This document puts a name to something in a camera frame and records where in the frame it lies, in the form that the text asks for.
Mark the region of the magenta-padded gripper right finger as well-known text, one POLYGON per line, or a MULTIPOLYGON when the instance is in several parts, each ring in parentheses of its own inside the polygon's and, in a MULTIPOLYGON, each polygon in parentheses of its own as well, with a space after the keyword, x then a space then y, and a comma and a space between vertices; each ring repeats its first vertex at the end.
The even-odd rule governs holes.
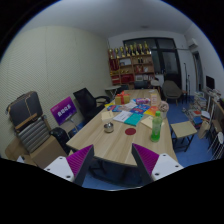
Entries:
POLYGON ((145 185, 183 169, 167 153, 157 154, 135 143, 132 144, 132 155, 145 185))

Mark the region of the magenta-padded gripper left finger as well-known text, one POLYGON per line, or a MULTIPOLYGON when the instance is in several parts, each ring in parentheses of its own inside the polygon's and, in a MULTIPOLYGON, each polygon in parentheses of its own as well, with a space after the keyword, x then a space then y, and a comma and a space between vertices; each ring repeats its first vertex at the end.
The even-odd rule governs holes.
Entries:
POLYGON ((45 171, 81 186, 94 156, 94 146, 89 145, 68 157, 59 156, 45 171))

